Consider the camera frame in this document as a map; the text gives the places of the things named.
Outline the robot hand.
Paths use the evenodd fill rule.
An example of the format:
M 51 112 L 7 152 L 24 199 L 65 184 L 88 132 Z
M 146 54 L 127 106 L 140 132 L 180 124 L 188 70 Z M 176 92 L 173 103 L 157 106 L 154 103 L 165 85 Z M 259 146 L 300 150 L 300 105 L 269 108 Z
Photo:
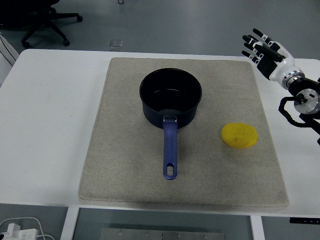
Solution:
M 256 64 L 260 73 L 270 81 L 281 83 L 289 73 L 298 71 L 293 56 L 279 42 L 254 28 L 257 35 L 243 35 L 244 46 L 248 51 L 241 53 Z

